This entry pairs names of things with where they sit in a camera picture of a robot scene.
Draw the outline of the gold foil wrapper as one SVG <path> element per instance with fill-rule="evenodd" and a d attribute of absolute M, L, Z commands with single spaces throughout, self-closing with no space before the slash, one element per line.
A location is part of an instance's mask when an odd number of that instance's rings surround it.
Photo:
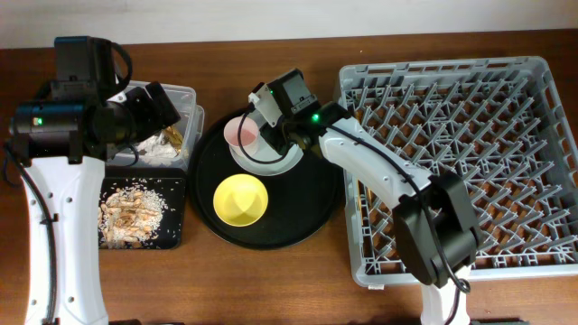
<path fill-rule="evenodd" d="M 174 126 L 169 126 L 163 130 L 163 135 L 174 148 L 176 153 L 180 153 L 183 144 L 182 134 Z"/>

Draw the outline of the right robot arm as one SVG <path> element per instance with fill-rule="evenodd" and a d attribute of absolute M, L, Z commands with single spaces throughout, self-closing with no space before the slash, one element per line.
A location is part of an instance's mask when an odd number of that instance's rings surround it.
<path fill-rule="evenodd" d="M 482 234 L 459 175 L 436 176 L 393 153 L 352 110 L 321 104 L 298 69 L 258 84 L 248 102 L 267 122 L 264 138 L 277 153 L 296 144 L 317 154 L 354 175 L 390 210 L 396 252 L 421 285 L 423 324 L 470 323 L 467 277 Z"/>

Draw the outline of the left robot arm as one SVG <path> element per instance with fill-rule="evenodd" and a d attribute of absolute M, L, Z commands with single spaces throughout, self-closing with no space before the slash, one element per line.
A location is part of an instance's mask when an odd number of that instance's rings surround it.
<path fill-rule="evenodd" d="M 20 174 L 30 229 L 29 324 L 105 324 L 97 205 L 107 160 L 176 124 L 162 86 L 131 88 L 117 43 L 54 42 L 57 75 L 16 109 L 4 149 Z"/>

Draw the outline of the food scraps and rice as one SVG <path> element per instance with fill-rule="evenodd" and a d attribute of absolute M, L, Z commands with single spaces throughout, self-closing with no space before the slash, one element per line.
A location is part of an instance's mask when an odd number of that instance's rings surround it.
<path fill-rule="evenodd" d="M 136 185 L 115 188 L 98 206 L 99 247 L 137 249 L 159 237 L 168 210 L 166 200 L 155 190 Z"/>

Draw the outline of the white paper napkin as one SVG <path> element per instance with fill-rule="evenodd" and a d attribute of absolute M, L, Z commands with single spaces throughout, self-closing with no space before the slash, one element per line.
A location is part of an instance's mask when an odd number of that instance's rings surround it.
<path fill-rule="evenodd" d="M 143 156 L 154 158 L 174 158 L 178 155 L 163 135 L 163 131 L 139 143 L 136 150 Z"/>

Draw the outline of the yellow bowl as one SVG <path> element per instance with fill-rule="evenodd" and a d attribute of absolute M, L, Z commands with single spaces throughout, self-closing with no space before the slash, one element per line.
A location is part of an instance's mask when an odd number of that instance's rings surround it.
<path fill-rule="evenodd" d="M 213 208 L 225 224 L 242 228 L 261 219 L 268 206 L 266 186 L 257 177 L 235 174 L 222 181 L 213 195 Z"/>

